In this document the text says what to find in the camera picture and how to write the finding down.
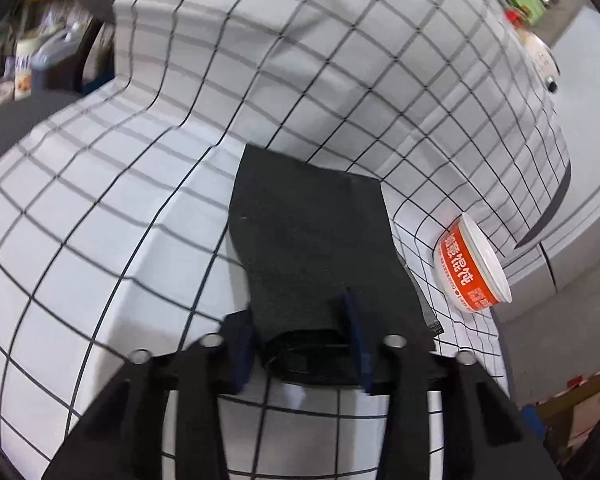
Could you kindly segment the grey refrigerator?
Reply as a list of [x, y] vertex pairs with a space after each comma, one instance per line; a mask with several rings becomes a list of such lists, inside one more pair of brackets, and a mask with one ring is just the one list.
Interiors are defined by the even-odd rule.
[[553, 53], [571, 179], [550, 222], [507, 261], [513, 301], [495, 310], [520, 404], [600, 368], [600, 14], [584, 6]]

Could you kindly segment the black trash bag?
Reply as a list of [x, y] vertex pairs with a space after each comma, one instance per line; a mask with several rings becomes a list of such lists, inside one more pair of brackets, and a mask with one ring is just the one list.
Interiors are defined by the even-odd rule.
[[384, 332], [434, 348], [378, 180], [247, 145], [228, 230], [247, 274], [258, 356], [272, 376], [362, 388], [348, 345], [345, 294], [359, 309], [381, 312]]

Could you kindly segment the white black checkered cloth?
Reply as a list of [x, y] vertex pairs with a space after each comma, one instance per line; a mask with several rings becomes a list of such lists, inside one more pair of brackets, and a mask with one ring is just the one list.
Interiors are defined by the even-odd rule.
[[490, 313], [434, 280], [469, 214], [508, 256], [569, 164], [500, 0], [116, 0], [116, 74], [0, 157], [0, 448], [40, 478], [135, 349], [248, 301], [226, 222], [247, 144], [379, 180], [443, 332], [506, 383]]

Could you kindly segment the orange white instant noodle bowl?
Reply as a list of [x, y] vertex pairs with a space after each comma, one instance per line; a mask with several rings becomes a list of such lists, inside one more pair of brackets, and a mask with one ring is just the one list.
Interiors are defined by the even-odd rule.
[[437, 242], [434, 270], [445, 297], [458, 310], [476, 313], [512, 301], [500, 260], [466, 212]]

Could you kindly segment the red condiment bottle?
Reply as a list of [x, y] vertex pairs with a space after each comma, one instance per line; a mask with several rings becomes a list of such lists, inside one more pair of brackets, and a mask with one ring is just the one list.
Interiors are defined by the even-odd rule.
[[507, 21], [512, 24], [514, 29], [520, 29], [524, 26], [524, 17], [519, 14], [519, 12], [512, 8], [507, 8], [505, 10], [505, 16]]

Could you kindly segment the white printed canister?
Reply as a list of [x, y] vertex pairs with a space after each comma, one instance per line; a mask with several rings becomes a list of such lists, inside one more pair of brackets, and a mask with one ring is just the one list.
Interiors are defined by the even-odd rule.
[[32, 58], [42, 46], [39, 36], [22, 38], [16, 43], [14, 67], [14, 99], [26, 98], [32, 90]]

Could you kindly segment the white rice cooker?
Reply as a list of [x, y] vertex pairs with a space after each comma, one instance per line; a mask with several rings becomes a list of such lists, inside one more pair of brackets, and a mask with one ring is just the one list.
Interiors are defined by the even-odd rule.
[[539, 36], [536, 36], [533, 32], [528, 32], [528, 30], [521, 30], [519, 37], [528, 55], [530, 55], [533, 66], [544, 87], [548, 92], [556, 93], [560, 69], [552, 50]]

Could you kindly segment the dark soy sauce jug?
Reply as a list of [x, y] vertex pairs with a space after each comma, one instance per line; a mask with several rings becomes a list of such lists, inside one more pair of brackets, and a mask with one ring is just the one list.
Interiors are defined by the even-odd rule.
[[79, 92], [76, 77], [85, 29], [79, 24], [61, 29], [35, 52], [31, 58], [33, 93], [50, 90]]

